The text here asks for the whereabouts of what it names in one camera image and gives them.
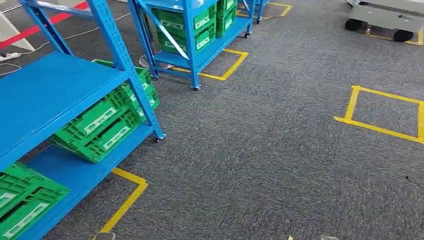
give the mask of red stripe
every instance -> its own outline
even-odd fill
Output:
[[[89,5],[87,4],[87,2],[84,1],[84,2],[81,2],[78,5],[75,5],[73,8],[83,10],[83,9],[88,8],[88,7],[89,7]],[[68,19],[71,16],[72,15],[69,14],[69,13],[59,13],[59,14],[56,14],[56,15],[50,17],[49,19],[50,19],[50,22],[52,24],[57,24],[57,23],[62,22],[65,19]],[[9,45],[12,45],[12,44],[16,43],[17,41],[25,39],[25,38],[27,38],[27,37],[35,34],[35,33],[38,33],[39,31],[40,31],[40,28],[37,25],[32,26],[32,27],[26,29],[25,31],[23,31],[23,32],[5,40],[5,41],[0,41],[0,49],[7,47]]]

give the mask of white label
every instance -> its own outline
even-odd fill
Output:
[[[229,1],[226,3],[226,9],[225,9],[225,10],[230,9],[230,8],[231,8],[231,6],[233,5],[233,3],[234,3],[234,0],[229,0]]]
[[[3,237],[8,239],[12,238],[16,235],[21,229],[23,229],[27,224],[30,223],[35,217],[37,217],[40,213],[43,212],[45,208],[49,206],[48,203],[40,203],[34,210],[32,210],[28,215],[22,218],[18,223],[16,223],[11,229],[7,232],[3,233]]]
[[[205,38],[203,41],[199,42],[196,45],[196,49],[197,50],[201,49],[205,44],[209,43],[209,41],[210,41],[209,37]]]
[[[209,16],[206,16],[205,18],[203,18],[202,20],[200,20],[196,23],[196,25],[194,26],[194,29],[198,29],[201,26],[207,24],[208,22],[209,22]]]
[[[115,108],[113,108],[113,107],[109,108],[105,113],[103,113],[101,116],[96,118],[96,120],[94,120],[88,126],[84,127],[84,131],[87,134],[90,134],[91,132],[96,130],[96,128],[99,127],[100,124],[104,123],[106,120],[111,118],[116,112],[117,112],[117,110]]]
[[[178,23],[171,22],[171,21],[164,21],[164,20],[160,20],[160,23],[163,26],[165,26],[165,27],[170,27],[170,28],[174,28],[174,29],[183,30],[183,25],[182,24],[178,24]]]
[[[119,139],[121,139],[128,131],[130,130],[129,127],[124,126],[115,136],[113,136],[109,141],[107,141],[105,144],[103,144],[103,148],[105,150],[110,149],[116,142],[118,142]]]
[[[129,99],[131,99],[131,101],[132,101],[132,102],[137,101],[137,98],[136,98],[136,95],[135,95],[135,94],[131,95],[131,96],[129,97]]]
[[[169,48],[173,48],[173,49],[175,48],[175,47],[174,47],[174,45],[172,45],[172,43],[171,43],[170,41],[166,41],[166,42],[165,42],[165,46],[167,46],[167,47],[169,47]],[[186,46],[181,46],[181,45],[180,45],[179,47],[180,47],[183,51],[185,51],[185,50],[186,50]]]
[[[10,202],[14,197],[16,197],[16,195],[17,194],[13,194],[10,192],[3,193],[3,195],[0,196],[0,209],[8,202]]]
[[[142,108],[141,107],[138,108],[137,112],[138,112],[138,115],[140,115],[140,117],[144,117],[145,116],[145,114],[142,111]]]
[[[231,26],[232,23],[233,23],[233,19],[232,18],[230,18],[228,21],[226,21],[226,23],[225,23],[225,30],[227,30],[228,27]]]

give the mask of stacked green crates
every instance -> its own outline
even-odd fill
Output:
[[[171,34],[176,43],[184,52],[187,52],[187,38],[184,26],[184,17],[180,12],[152,8],[153,14],[159,19],[166,30]],[[201,51],[211,44],[216,38],[216,14],[217,5],[214,4],[193,19],[193,33],[196,52]],[[178,53],[168,38],[160,29],[157,37],[162,50],[171,53]]]
[[[222,38],[234,23],[237,13],[237,0],[219,0],[216,13],[216,37]]]
[[[70,189],[14,163],[0,173],[0,240],[15,240]]]
[[[113,66],[112,62],[99,59],[93,62]],[[159,99],[148,70],[142,67],[135,70],[150,105],[156,108]],[[50,140],[89,162],[99,163],[145,121],[130,84],[125,82],[62,127]]]

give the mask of black cable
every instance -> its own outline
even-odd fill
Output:
[[[418,187],[420,187],[422,190],[424,190],[424,187],[423,187],[423,186],[421,186],[421,185],[420,185],[420,184],[418,184],[417,182],[415,182],[415,181],[411,180],[409,176],[405,176],[405,179],[406,179],[406,180],[408,180],[408,181],[410,181],[411,183],[413,183],[413,184],[417,185],[417,186],[418,186]]]

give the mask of shelf diagonal brace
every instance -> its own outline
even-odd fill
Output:
[[[175,39],[171,36],[171,34],[167,31],[167,29],[162,25],[162,23],[156,18],[153,14],[152,10],[147,6],[147,4],[143,0],[136,0],[138,4],[143,8],[144,12],[149,16],[149,18],[154,22],[154,24],[165,34],[166,38],[171,42],[173,47],[178,51],[178,53],[185,59],[189,60],[187,54],[181,49],[180,45],[175,41]]]
[[[73,56],[71,49],[68,47],[44,12],[37,6],[31,6],[31,4],[34,3],[34,0],[19,0],[19,2],[29,17],[39,26],[54,48],[63,54]]]
[[[148,124],[152,126],[154,135],[158,139],[164,139],[165,134],[162,132],[156,115],[150,107],[147,96],[140,85],[136,69],[108,4],[105,0],[88,0],[87,3],[103,37],[113,53],[114,61],[117,63],[116,68],[128,74],[131,89],[142,107]]]

